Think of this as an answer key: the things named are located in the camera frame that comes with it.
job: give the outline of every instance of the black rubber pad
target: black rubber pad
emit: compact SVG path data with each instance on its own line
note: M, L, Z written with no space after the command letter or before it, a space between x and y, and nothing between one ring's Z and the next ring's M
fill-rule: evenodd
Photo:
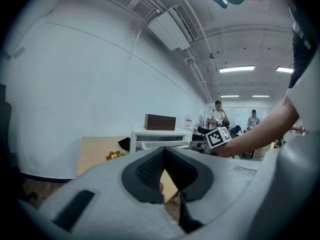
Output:
M95 193L88 190L83 190L76 194L53 223L66 231L70 231L94 195Z

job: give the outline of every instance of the chair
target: chair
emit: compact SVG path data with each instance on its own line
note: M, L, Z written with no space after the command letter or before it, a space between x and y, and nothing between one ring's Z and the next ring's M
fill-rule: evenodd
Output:
M16 153L11 153L9 149L8 132L12 108L5 100L6 86L0 84L0 141L4 150L4 159L7 160L11 169L10 180L12 183L12 192L17 198L23 201L28 201L32 197L37 199L36 193L32 192L28 195L25 193L23 189L24 177L22 176L18 166L18 156Z

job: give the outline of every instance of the desk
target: desk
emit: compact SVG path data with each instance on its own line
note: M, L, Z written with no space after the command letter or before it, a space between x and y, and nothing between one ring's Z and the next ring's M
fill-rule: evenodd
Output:
M112 163L112 160L106 161L106 156L110 151L116 152L120 150L127 155L129 152L122 149L118 144L119 141L125 138L126 137L83 137L77 175L79 176L91 167L101 163ZM166 170L164 170L160 181L163 184L162 194L164 195L164 202L166 203L178 192L178 189Z

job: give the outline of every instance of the fluorescent light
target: fluorescent light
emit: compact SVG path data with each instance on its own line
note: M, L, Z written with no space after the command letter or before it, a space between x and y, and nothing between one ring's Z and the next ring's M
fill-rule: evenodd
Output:
M269 98L269 95L252 95L253 98Z
M255 66L237 66L237 67L226 67L220 68L220 73L234 72L234 71L252 71Z
M279 66L276 71L292 74L292 72L293 72L294 70L293 70L292 68L286 68L286 67L280 67L280 66Z
M239 97L239 95L221 95L221 98Z

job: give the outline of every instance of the ceiling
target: ceiling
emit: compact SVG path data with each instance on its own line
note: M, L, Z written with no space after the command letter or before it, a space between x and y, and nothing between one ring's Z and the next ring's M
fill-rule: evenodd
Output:
M131 0L116 0L128 5ZM184 0L160 0L167 8L181 3L199 34L191 44L212 97L221 95L270 95L275 98L290 74L276 72L277 67L292 68L293 20L283 0L245 1L221 8L212 0L188 0L208 39L217 68L209 58L209 49L192 12ZM150 9L139 2L133 9L144 17ZM219 73L220 68L255 66L254 71Z

